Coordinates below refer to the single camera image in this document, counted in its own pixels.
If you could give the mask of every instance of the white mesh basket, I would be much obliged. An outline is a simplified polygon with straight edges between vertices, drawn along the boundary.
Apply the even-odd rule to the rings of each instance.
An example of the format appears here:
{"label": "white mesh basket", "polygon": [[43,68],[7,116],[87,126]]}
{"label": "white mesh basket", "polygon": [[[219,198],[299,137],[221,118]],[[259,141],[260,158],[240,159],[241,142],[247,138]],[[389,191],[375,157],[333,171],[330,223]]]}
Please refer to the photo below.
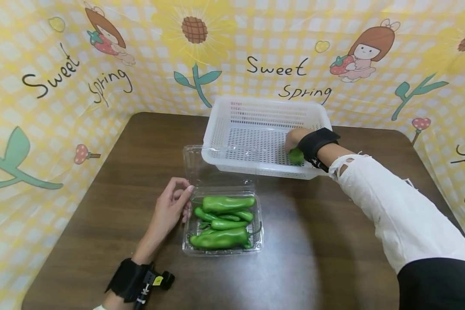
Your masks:
{"label": "white mesh basket", "polygon": [[203,159],[221,171],[257,173],[262,176],[291,177],[310,180],[325,173],[308,162],[291,163],[284,152],[286,134],[293,128],[317,130],[331,123],[320,104],[314,102],[278,102],[259,98],[217,97],[207,124],[203,145],[248,146],[258,150],[258,164],[252,168],[252,157],[238,157],[238,152],[209,152]]}

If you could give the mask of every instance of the white sleeve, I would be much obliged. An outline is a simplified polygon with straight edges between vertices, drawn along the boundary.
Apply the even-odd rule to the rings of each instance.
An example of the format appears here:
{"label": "white sleeve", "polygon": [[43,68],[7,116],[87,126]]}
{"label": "white sleeve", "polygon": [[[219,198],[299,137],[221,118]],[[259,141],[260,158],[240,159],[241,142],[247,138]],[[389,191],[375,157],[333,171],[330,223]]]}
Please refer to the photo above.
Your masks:
{"label": "white sleeve", "polygon": [[[340,176],[344,165],[347,169]],[[434,203],[372,157],[342,156],[331,165],[329,175],[374,222],[375,235],[396,273],[423,258],[465,261],[461,232]]]}

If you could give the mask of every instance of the black wristband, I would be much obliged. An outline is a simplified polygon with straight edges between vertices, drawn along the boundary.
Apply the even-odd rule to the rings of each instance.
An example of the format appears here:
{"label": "black wristband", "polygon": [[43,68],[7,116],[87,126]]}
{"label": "black wristband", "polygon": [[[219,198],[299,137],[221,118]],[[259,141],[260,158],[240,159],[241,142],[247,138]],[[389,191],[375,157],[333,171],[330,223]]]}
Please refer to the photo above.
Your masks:
{"label": "black wristband", "polygon": [[305,135],[298,143],[298,149],[303,152],[304,158],[307,162],[311,163],[312,166],[329,172],[329,168],[320,162],[317,158],[317,152],[321,147],[330,144],[338,143],[340,136],[333,131],[328,130],[327,128],[321,128]]}
{"label": "black wristband", "polygon": [[137,300],[144,284],[143,280],[150,265],[138,265],[131,258],[121,262],[105,293],[112,290],[114,294],[124,298],[125,303],[133,303]]}

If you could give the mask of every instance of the green chili pepper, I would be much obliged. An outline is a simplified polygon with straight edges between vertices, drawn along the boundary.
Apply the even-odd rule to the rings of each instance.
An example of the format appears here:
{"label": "green chili pepper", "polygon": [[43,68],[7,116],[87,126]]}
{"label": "green chili pepper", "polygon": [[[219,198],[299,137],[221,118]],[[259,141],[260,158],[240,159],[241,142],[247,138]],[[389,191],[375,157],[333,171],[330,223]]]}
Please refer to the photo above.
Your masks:
{"label": "green chili pepper", "polygon": [[200,226],[198,227],[199,229],[205,229],[210,225],[210,223],[201,223]]}
{"label": "green chili pepper", "polygon": [[251,222],[251,221],[253,221],[253,213],[248,212],[248,211],[246,211],[246,210],[234,212],[234,213],[232,213],[232,214],[235,215],[235,216],[238,216],[238,217],[241,218],[243,221],[246,221],[246,222]]}
{"label": "green chili pepper", "polygon": [[202,208],[195,208],[195,215],[203,219],[205,222],[212,222],[213,220],[220,220],[217,216],[209,213],[205,213]]}
{"label": "green chili pepper", "polygon": [[289,151],[289,160],[291,163],[301,166],[305,162],[305,156],[298,147],[295,147]]}
{"label": "green chili pepper", "polygon": [[239,227],[224,231],[212,232],[206,235],[191,236],[189,242],[195,248],[204,249],[230,249],[235,247],[251,248],[249,238],[251,235],[258,234],[262,230],[260,227],[254,232],[248,232],[246,228]]}
{"label": "green chili pepper", "polygon": [[238,227],[246,227],[248,226],[248,222],[232,222],[227,220],[213,220],[212,221],[212,229],[215,230],[227,230],[227,229],[234,229]]}
{"label": "green chili pepper", "polygon": [[234,221],[234,222],[241,221],[241,219],[238,216],[235,216],[235,215],[232,215],[232,214],[219,215],[219,218],[221,218],[223,220]]}
{"label": "green chili pepper", "polygon": [[227,214],[248,209],[255,204],[255,197],[231,198],[206,196],[203,198],[203,211],[214,214]]}
{"label": "green chili pepper", "polygon": [[206,231],[201,232],[200,236],[201,235],[208,235],[208,234],[211,234],[213,232],[216,232],[216,230],[213,230],[212,228],[209,228]]}

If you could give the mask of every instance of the brown table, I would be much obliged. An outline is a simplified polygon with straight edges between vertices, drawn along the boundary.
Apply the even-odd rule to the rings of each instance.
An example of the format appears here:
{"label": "brown table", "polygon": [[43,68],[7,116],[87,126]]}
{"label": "brown table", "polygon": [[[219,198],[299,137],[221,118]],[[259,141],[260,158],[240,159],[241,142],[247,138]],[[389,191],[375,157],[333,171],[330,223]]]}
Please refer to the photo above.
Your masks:
{"label": "brown table", "polygon": [[[23,302],[25,310],[92,309],[118,263],[131,255],[171,176],[183,176],[183,147],[201,144],[207,118],[133,116]],[[434,202],[447,204],[398,131],[335,127],[347,148],[372,154]],[[260,177],[265,244],[259,254],[188,257],[183,228],[155,263],[176,281],[154,290],[149,309],[398,309],[398,283],[374,226],[328,177]]]}

